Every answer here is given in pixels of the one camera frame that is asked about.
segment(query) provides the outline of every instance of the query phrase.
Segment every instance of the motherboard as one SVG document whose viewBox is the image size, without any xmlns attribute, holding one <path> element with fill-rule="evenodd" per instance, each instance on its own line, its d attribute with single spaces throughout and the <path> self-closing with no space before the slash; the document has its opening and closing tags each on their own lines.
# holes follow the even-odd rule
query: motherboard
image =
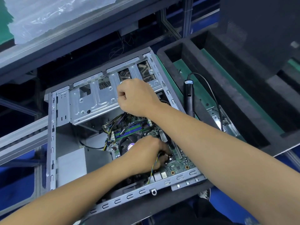
<svg viewBox="0 0 300 225">
<path fill-rule="evenodd" d="M 155 178 L 160 177 L 160 175 L 164 179 L 195 167 L 194 163 L 177 144 L 151 120 L 129 114 L 124 114 L 123 117 L 122 121 L 112 127 L 111 136 L 108 139 L 108 147 L 112 149 L 116 159 L 130 150 L 138 140 L 148 135 L 157 137 L 165 142 L 172 153 L 164 166 L 160 167 L 159 170 L 153 171 L 153 177 L 148 183 L 154 182 Z M 109 126 L 104 126 L 104 129 L 109 133 Z"/>
</svg>

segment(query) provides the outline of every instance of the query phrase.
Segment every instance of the hand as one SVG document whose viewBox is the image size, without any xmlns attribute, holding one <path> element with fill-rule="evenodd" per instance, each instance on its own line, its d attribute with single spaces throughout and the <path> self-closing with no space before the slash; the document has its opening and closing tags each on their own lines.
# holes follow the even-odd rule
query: hand
<svg viewBox="0 0 300 225">
<path fill-rule="evenodd" d="M 121 109 L 134 116 L 148 117 L 148 113 L 160 104 L 151 86 L 136 78 L 124 80 L 117 91 Z"/>
<path fill-rule="evenodd" d="M 154 164 L 153 170 L 160 168 L 168 159 L 168 156 L 163 155 L 156 162 L 160 150 L 168 155 L 171 154 L 169 146 L 166 143 L 158 138 L 145 136 L 138 140 L 121 158 L 130 164 L 132 175 L 142 174 L 151 171 Z"/>
</svg>

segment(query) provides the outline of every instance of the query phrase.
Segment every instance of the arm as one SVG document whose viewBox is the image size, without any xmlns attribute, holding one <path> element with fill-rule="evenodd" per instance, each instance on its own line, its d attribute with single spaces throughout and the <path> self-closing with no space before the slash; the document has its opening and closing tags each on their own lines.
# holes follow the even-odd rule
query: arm
<svg viewBox="0 0 300 225">
<path fill-rule="evenodd" d="M 160 150 L 170 153 L 159 139 L 144 137 L 120 158 L 37 198 L 0 221 L 0 225 L 72 225 L 119 182 L 150 171 Z M 155 169 L 166 159 L 160 157 Z"/>
<path fill-rule="evenodd" d="M 299 224 L 298 172 L 257 148 L 161 103 L 143 81 L 124 81 L 118 87 L 118 94 L 124 111 L 145 116 L 159 125 L 214 185 L 262 224 Z"/>
</svg>

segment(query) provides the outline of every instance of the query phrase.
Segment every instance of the forearm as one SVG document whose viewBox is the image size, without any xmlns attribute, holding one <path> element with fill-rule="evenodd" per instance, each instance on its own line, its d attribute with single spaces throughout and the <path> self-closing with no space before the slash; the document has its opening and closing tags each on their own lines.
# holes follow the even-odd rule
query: forearm
<svg viewBox="0 0 300 225">
<path fill-rule="evenodd" d="M 126 169 L 127 165 L 123 158 L 118 158 L 39 197 L 2 220 L 0 225 L 72 225 L 112 187 L 131 176 L 133 171 Z"/>
<path fill-rule="evenodd" d="M 297 172 L 249 144 L 166 104 L 154 109 L 148 118 L 178 144 L 213 184 L 261 223 L 268 224 L 270 219 L 274 224 L 283 222 L 281 219 L 287 222 L 287 215 L 293 219 L 286 205 L 300 206 Z M 289 191 L 282 196 L 284 183 L 289 183 Z"/>
</svg>

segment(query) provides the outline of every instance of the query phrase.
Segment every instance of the plastic wrap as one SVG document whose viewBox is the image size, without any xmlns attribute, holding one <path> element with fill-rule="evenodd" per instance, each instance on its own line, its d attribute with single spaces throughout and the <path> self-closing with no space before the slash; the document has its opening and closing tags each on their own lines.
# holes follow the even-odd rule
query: plastic wrap
<svg viewBox="0 0 300 225">
<path fill-rule="evenodd" d="M 13 22 L 8 25 L 15 43 L 26 43 L 81 15 L 116 0 L 4 0 Z"/>
</svg>

